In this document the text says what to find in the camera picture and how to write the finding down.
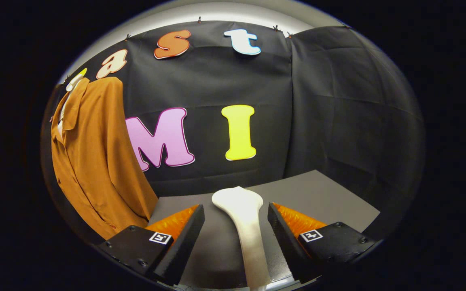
white hanger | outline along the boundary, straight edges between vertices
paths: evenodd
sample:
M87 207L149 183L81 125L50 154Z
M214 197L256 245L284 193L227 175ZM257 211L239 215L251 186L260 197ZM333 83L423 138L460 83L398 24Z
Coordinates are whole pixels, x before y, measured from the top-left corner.
M85 72L87 72L87 68L82 70L80 73L76 74L76 76L74 76L74 78L66 86L66 91L69 92L70 94L68 95L68 97L66 98L66 101L64 102L64 104L62 106L61 114L59 116L59 125L57 125L57 129L59 130L60 140L62 140L62 123L63 123L63 120L64 120L64 109L65 109L66 104L68 103L68 100L70 99L71 94L73 93L74 89L80 83L80 80L82 80L84 78Z
M264 199L259 194L239 186L219 190L213 194L211 200L235 223L250 291L265 291L271 278L258 219Z

